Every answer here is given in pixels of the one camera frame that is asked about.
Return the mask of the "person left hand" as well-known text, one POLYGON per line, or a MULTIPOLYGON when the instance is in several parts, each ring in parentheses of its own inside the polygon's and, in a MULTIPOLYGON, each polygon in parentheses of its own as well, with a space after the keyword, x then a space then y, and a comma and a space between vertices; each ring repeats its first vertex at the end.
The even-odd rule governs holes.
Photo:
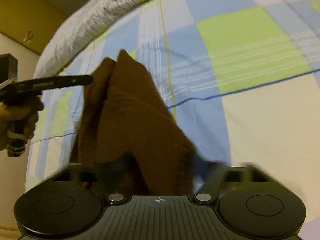
POLYGON ((22 138, 28 141, 33 138, 35 126, 39 120, 39 111, 44 109, 44 104, 39 97, 34 97, 25 106, 6 106, 1 102, 1 148, 7 148, 7 130, 9 122, 23 121, 22 138))

